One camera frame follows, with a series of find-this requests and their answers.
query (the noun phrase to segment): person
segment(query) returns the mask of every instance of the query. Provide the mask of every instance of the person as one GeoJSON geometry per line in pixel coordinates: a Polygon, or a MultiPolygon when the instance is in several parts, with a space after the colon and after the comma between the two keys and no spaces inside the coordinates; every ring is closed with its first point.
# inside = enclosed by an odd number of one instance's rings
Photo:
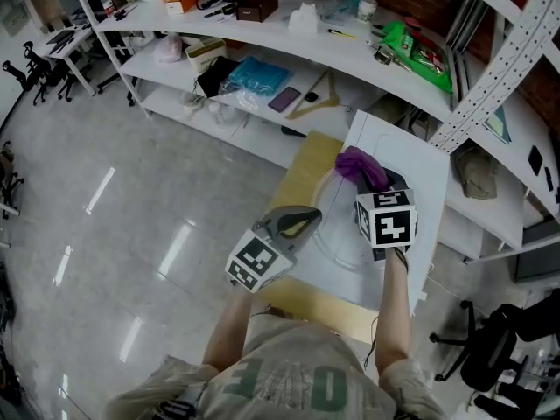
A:
{"type": "Polygon", "coordinates": [[[409,358],[407,268],[401,250],[387,249],[374,350],[379,386],[365,376],[344,340],[322,325],[269,314],[250,317],[253,296],[237,284],[201,365],[167,356],[146,382],[111,400],[104,416],[444,419],[409,358]],[[249,317],[256,333],[246,342],[249,317]]]}

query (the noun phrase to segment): bottle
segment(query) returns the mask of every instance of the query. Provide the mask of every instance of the bottle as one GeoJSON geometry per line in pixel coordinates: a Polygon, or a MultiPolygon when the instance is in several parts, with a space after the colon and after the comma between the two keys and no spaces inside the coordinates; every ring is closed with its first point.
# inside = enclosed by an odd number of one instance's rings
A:
{"type": "Polygon", "coordinates": [[[101,0],[103,4],[103,9],[105,10],[105,14],[110,16],[115,12],[115,6],[113,5],[113,0],[101,0]]]}

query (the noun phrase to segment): white cup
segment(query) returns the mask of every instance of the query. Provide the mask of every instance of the white cup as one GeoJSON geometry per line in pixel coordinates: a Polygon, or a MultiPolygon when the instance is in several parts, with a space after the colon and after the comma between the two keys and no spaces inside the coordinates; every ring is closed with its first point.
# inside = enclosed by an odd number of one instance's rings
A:
{"type": "Polygon", "coordinates": [[[369,23],[376,9],[377,2],[375,0],[360,0],[360,4],[358,5],[358,20],[369,23]]]}

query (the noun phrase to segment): brown box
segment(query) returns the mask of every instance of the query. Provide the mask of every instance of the brown box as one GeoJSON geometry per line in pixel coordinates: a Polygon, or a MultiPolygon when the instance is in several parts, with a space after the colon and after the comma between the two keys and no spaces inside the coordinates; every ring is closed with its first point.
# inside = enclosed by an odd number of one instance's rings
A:
{"type": "Polygon", "coordinates": [[[278,7],[278,0],[240,0],[237,4],[237,20],[262,22],[278,7]]]}

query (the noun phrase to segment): pen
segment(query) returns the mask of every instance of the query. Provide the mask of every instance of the pen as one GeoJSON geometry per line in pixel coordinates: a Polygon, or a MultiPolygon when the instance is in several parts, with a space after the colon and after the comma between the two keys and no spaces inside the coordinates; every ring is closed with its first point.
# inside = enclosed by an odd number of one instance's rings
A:
{"type": "Polygon", "coordinates": [[[356,37],[353,36],[352,34],[346,34],[345,32],[337,31],[337,30],[331,30],[330,28],[327,30],[327,32],[330,32],[331,34],[336,34],[337,36],[343,36],[345,38],[356,39],[356,37]]]}

